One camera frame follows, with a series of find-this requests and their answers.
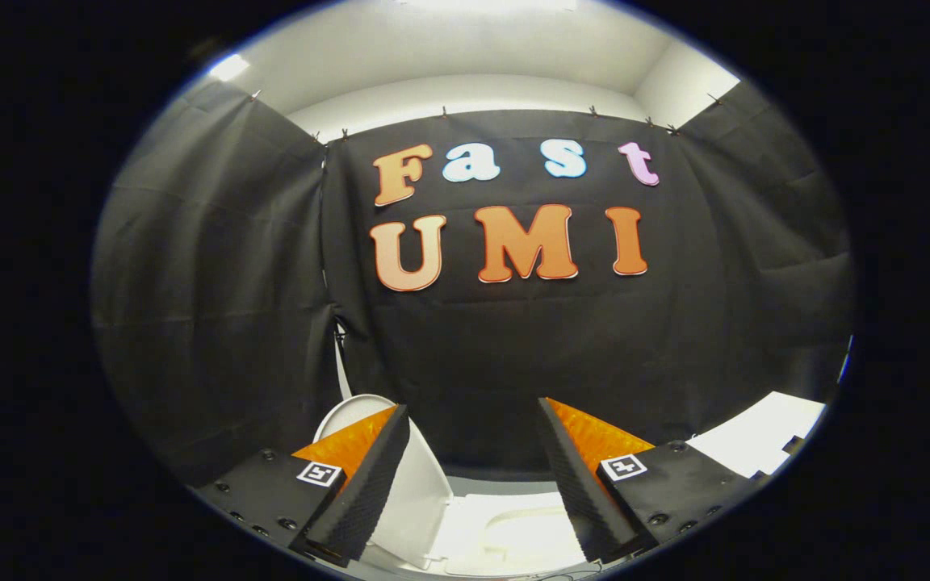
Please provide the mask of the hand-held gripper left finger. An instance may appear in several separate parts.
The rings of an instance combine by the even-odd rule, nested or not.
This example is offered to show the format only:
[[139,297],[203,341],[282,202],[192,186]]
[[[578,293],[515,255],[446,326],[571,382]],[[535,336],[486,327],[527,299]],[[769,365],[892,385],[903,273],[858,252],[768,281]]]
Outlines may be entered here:
[[262,449],[195,494],[274,547],[347,567],[378,526],[409,434],[395,404],[292,454]]

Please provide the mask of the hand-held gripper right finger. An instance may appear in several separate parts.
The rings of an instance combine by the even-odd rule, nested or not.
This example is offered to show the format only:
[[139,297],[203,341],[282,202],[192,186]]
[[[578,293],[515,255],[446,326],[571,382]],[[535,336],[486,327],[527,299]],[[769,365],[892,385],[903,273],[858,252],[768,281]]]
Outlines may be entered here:
[[563,402],[538,398],[540,441],[584,558],[656,550],[759,489],[685,441],[653,445]]

